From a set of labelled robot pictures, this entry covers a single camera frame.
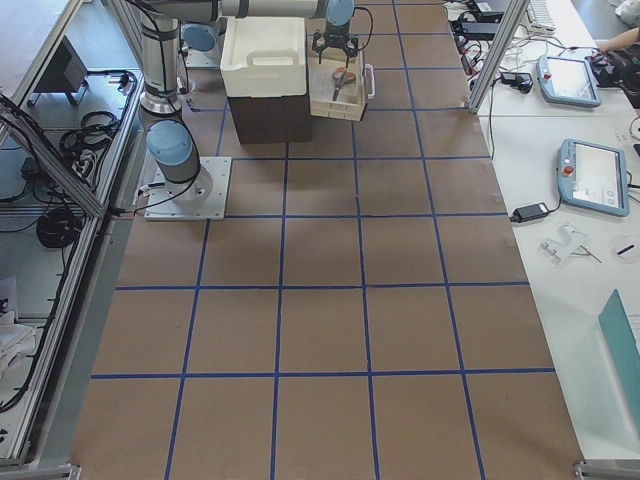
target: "tablet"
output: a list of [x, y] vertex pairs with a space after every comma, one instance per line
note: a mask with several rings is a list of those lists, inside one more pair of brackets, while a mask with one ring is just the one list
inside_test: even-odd
[[600, 105], [596, 79], [586, 60], [543, 55], [538, 59], [536, 70], [546, 101], [576, 107]]
[[617, 148], [569, 138], [558, 151], [558, 190], [567, 205], [626, 217], [626, 175], [624, 152]]

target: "keyboard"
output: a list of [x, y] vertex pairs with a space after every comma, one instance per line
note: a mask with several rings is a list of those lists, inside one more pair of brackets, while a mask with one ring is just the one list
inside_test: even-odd
[[529, 0], [526, 20], [527, 28], [533, 34], [551, 36], [556, 31], [556, 24], [547, 10], [547, 0]]

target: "brown tile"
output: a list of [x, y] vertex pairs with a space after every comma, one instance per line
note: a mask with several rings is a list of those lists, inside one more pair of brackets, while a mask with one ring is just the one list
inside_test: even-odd
[[374, 477], [366, 378], [282, 379], [276, 478]]
[[272, 416], [270, 378], [187, 380], [171, 478], [269, 478]]
[[480, 477], [458, 375], [378, 377], [374, 391], [381, 478]]
[[182, 120], [189, 128], [201, 157], [214, 157], [218, 151], [222, 112], [192, 112], [182, 109]]
[[404, 71], [376, 70], [375, 78], [376, 96], [369, 102], [369, 108], [411, 108], [409, 87]]
[[116, 291], [94, 373], [182, 371], [193, 291]]
[[460, 55], [451, 35], [403, 35], [407, 67], [458, 67]]
[[352, 158], [351, 122], [330, 118], [312, 119], [310, 142], [289, 144], [289, 158]]
[[187, 105], [191, 109], [223, 109], [227, 102], [222, 74], [219, 70], [189, 70], [190, 92]]
[[205, 226], [205, 222], [147, 222], [136, 217], [118, 285], [195, 285]]
[[528, 286], [459, 287], [452, 296], [466, 368], [553, 367]]
[[[398, 33], [396, 16], [391, 5], [369, 5], [367, 7], [373, 15], [373, 33]], [[360, 41], [365, 42], [371, 28], [371, 19], [367, 12], [356, 10], [351, 19], [349, 31], [359, 34]]]
[[368, 284], [442, 282], [430, 218], [365, 218], [364, 262]]
[[231, 170], [227, 215], [280, 215], [284, 161], [236, 160]]
[[459, 369], [444, 288], [369, 288], [373, 369]]
[[442, 5], [398, 5], [398, 24], [402, 33], [449, 33], [447, 11]]
[[554, 374], [472, 375], [468, 377], [487, 478], [573, 478], [581, 460], [571, 421]]
[[420, 160], [358, 162], [360, 212], [363, 215], [430, 213]]
[[277, 323], [275, 290], [201, 290], [189, 371], [273, 372]]
[[227, 218], [211, 226], [203, 285], [277, 285], [280, 219]]
[[286, 290], [281, 338], [283, 372], [366, 371], [362, 290]]
[[352, 160], [292, 160], [287, 176], [287, 214], [355, 215]]
[[412, 112], [367, 112], [356, 124], [356, 153], [366, 157], [419, 157]]
[[450, 282], [522, 282], [527, 275], [506, 216], [438, 219]]
[[489, 159], [429, 160], [427, 171], [438, 213], [506, 211]]
[[224, 121], [220, 155], [232, 158], [284, 158], [284, 143], [265, 143], [241, 145], [236, 133], [231, 112], [227, 112]]
[[70, 460], [83, 477], [164, 478], [179, 380], [92, 380]]
[[460, 69], [409, 70], [409, 79], [416, 108], [463, 107], [469, 100], [467, 80]]
[[417, 112], [417, 115], [425, 156], [489, 155], [477, 115], [472, 115], [467, 110]]
[[400, 39], [397, 35], [373, 35], [364, 51], [364, 59], [375, 68], [403, 68]]
[[288, 219], [286, 285], [360, 285], [355, 219]]

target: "tablet screen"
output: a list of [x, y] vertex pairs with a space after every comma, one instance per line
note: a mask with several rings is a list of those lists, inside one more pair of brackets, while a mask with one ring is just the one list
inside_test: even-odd
[[593, 100], [595, 94], [583, 61], [549, 58], [547, 60], [556, 96]]
[[608, 207], [622, 207], [617, 153], [580, 143], [575, 144], [575, 149], [573, 197]]

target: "teal folder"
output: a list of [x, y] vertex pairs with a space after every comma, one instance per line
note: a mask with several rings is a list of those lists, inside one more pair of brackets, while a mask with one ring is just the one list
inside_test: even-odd
[[613, 291], [599, 318], [627, 405], [640, 431], [640, 355], [618, 290]]

